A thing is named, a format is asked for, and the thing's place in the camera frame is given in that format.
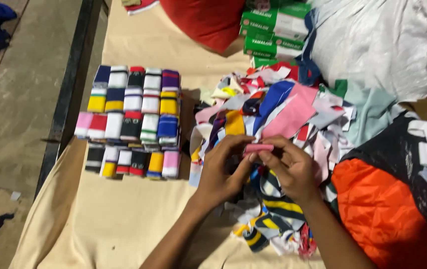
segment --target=beige cloth table cover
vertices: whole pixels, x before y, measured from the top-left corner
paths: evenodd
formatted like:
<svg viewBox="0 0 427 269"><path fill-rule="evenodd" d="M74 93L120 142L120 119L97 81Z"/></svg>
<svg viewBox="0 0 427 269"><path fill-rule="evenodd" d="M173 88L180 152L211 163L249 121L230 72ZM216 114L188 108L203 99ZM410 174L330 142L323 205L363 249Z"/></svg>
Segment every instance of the beige cloth table cover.
<svg viewBox="0 0 427 269"><path fill-rule="evenodd" d="M121 1L113 0L103 64L179 70L182 125L189 126L189 100L208 97L223 75L249 67L241 45L239 40L227 51L231 55L219 56L183 34L160 5L128 16ZM73 139L50 172L27 217L11 269L138 268L195 191L188 185L186 155L181 180L107 180L84 172L86 145ZM324 268L318 255L309 261L297 255L279 257L271 246L254 254L245 242L229 236L232 225L226 214L208 217L182 267Z"/></svg>

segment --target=green cardboard box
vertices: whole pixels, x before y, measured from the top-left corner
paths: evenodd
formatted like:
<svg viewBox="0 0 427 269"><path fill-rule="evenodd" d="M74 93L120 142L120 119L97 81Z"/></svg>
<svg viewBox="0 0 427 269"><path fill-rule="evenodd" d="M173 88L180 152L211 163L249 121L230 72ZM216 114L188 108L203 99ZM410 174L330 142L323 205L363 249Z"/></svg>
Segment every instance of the green cardboard box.
<svg viewBox="0 0 427 269"><path fill-rule="evenodd" d="M272 66L274 64L277 64L278 62L280 61L275 59L260 58L257 56L250 57L250 65L253 68L259 68L260 66ZM295 61L290 61L289 63L293 66L297 65Z"/></svg>
<svg viewBox="0 0 427 269"><path fill-rule="evenodd" d="M295 0L246 0L241 26L304 41L308 35L305 15L311 9L310 4Z"/></svg>
<svg viewBox="0 0 427 269"><path fill-rule="evenodd" d="M290 62L294 61L295 57L301 54L301 50L277 46L271 40L265 41L246 36L244 54Z"/></svg>
<svg viewBox="0 0 427 269"><path fill-rule="evenodd" d="M302 42L302 41L291 40L288 38L276 36L273 33L264 32L261 30L257 30L255 28L247 27L247 26L240 27L240 34L243 36L250 36L253 39L260 39L265 41L271 40L278 46L292 48L296 50L303 49L303 46L305 45L305 42Z"/></svg>

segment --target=concrete floor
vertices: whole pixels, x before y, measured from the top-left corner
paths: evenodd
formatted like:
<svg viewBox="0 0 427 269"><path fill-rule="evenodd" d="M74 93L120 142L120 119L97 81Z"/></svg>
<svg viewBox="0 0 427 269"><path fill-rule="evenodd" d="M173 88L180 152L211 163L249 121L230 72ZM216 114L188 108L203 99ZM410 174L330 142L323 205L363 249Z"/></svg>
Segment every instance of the concrete floor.
<svg viewBox="0 0 427 269"><path fill-rule="evenodd" d="M0 64L0 269L7 268L32 204L82 0L30 0ZM101 11L85 101L101 63L107 15ZM20 192L11 201L12 192Z"/></svg>

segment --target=white plastic sheet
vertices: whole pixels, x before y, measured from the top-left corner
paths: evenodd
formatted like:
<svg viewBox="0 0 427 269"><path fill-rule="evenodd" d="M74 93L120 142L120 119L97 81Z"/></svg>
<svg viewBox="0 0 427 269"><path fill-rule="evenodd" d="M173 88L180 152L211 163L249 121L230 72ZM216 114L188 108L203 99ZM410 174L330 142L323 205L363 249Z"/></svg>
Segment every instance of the white plastic sheet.
<svg viewBox="0 0 427 269"><path fill-rule="evenodd" d="M353 78L398 101L427 97L427 0L313 0L312 58L330 85Z"/></svg>

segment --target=hand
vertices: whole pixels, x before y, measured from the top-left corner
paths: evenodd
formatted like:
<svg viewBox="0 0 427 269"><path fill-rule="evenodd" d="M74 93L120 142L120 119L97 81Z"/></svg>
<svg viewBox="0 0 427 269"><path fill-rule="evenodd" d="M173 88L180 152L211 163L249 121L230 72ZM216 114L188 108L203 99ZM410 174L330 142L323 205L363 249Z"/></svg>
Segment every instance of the hand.
<svg viewBox="0 0 427 269"><path fill-rule="evenodd" d="M268 151L261 151L259 156L276 173L283 193L300 206L318 197L313 161L306 152L281 135L266 138L262 143L272 144L282 150L281 158Z"/></svg>
<svg viewBox="0 0 427 269"><path fill-rule="evenodd" d="M210 211L241 190L243 183L250 175L252 165L250 156L242 159L232 175L224 174L225 161L232 155L234 148L248 144L254 139L246 135L227 135L205 155L199 186L192 197L194 204Z"/></svg>

